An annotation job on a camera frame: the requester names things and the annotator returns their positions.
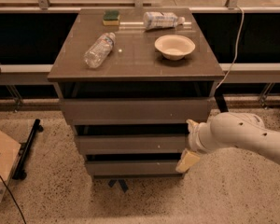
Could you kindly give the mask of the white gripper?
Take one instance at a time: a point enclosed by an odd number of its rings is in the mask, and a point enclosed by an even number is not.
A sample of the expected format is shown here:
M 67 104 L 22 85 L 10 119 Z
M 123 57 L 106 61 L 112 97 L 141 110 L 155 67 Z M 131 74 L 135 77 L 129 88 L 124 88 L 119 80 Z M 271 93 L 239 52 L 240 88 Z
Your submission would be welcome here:
M 175 170 L 179 173 L 185 173 L 191 166 L 200 160 L 197 153 L 214 152 L 214 146 L 210 140 L 209 125 L 205 122 L 198 123 L 192 119 L 187 120 L 188 124 L 188 149 L 184 149 L 181 158 L 178 161 Z

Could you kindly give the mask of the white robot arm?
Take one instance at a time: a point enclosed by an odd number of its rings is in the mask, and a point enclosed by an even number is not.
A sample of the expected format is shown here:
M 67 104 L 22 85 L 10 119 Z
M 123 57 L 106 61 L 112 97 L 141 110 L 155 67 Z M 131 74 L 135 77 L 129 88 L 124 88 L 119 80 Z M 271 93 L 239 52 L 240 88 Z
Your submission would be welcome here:
M 280 165 L 280 132 L 265 128 L 262 119 L 249 113 L 224 112 L 208 122 L 187 120 L 189 136 L 175 170 L 185 173 L 200 153 L 236 147 L 253 151 Z

